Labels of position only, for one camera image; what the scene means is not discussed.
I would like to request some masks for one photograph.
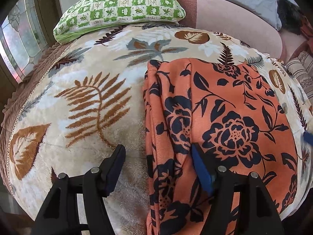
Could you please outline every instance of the blue object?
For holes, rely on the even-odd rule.
[[[200,180],[200,184],[202,186],[202,189],[205,190],[209,196],[213,194],[214,188],[213,183],[215,181],[215,178],[212,174],[208,172],[206,169],[196,147],[194,145],[191,145],[191,156],[193,161],[193,166],[196,170],[196,174]]]
[[[313,146],[313,134],[305,131],[303,133],[303,140]]]

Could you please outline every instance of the bed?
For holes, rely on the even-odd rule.
[[[304,158],[311,147],[300,135],[312,126],[312,106],[299,83],[276,59],[227,34],[142,23],[54,46],[8,101],[0,136],[1,176],[32,219],[59,173],[81,175],[123,144],[126,162],[115,192],[105,199],[106,209],[116,234],[150,234],[142,87],[148,61],[180,58],[250,64],[270,84],[266,93],[278,97],[295,148],[280,160],[292,176],[277,193],[269,175],[268,188],[282,219],[300,207],[311,186],[311,159]],[[79,215],[86,222],[82,198]],[[190,225],[201,229],[203,222]]]

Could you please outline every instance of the cream fleece blanket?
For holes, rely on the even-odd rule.
[[[267,79],[288,111],[298,153],[297,190],[290,189],[281,217],[295,211],[311,185],[311,148],[303,152],[300,135],[303,125],[311,126],[312,115],[299,83],[279,62],[222,33],[138,24],[96,31],[73,42],[21,109],[8,144],[7,174],[12,194],[30,217],[35,219],[57,174],[84,174],[123,144],[126,162],[105,205],[116,234],[144,234],[149,193],[142,86],[147,62],[192,57],[246,61]],[[82,197],[78,202],[86,222]]]

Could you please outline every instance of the metal screw head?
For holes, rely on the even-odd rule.
[[[220,172],[225,172],[225,171],[227,170],[225,166],[219,166],[217,169],[218,169]]]
[[[259,174],[257,174],[256,172],[251,172],[251,177],[257,179],[259,177]]]
[[[98,167],[93,167],[90,171],[91,171],[91,173],[95,174],[95,173],[98,173],[99,170],[100,169]]]
[[[59,179],[63,179],[63,178],[65,178],[65,177],[66,177],[66,174],[63,173],[63,172],[58,175],[58,178],[59,178]]]

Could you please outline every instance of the pink cushion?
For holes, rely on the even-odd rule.
[[[197,0],[196,28],[228,34],[259,52],[282,58],[279,33],[250,11],[226,0]]]
[[[286,57],[284,61],[287,62],[293,56],[293,53],[297,48],[306,42],[307,39],[302,35],[296,35],[285,29],[280,30],[279,33],[281,34],[281,39],[286,49]]]

